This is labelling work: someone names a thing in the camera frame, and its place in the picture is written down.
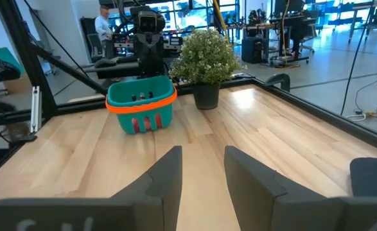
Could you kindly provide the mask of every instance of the man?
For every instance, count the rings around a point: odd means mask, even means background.
[[[114,51],[112,45],[112,31],[109,28],[109,9],[106,6],[100,6],[100,15],[95,20],[95,27],[103,45],[103,52],[105,58],[114,58]]]

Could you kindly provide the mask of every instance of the green leaves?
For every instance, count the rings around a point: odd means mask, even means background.
[[[242,68],[232,46],[215,30],[195,30],[181,48],[180,58],[171,63],[170,76],[191,83],[215,84],[231,78]]]

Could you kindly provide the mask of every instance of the plastic basket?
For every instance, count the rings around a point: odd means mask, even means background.
[[[170,125],[176,98],[177,91],[168,77],[157,76],[111,85],[106,107],[117,114],[125,132],[135,134]]]

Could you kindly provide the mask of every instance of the black flower pot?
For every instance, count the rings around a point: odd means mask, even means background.
[[[195,106],[200,110],[209,110],[218,106],[220,83],[193,85]]]

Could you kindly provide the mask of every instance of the white shirt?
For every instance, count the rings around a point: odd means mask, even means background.
[[[112,34],[112,31],[109,28],[109,21],[103,16],[99,15],[96,18],[94,25],[101,41],[107,40],[107,35]]]

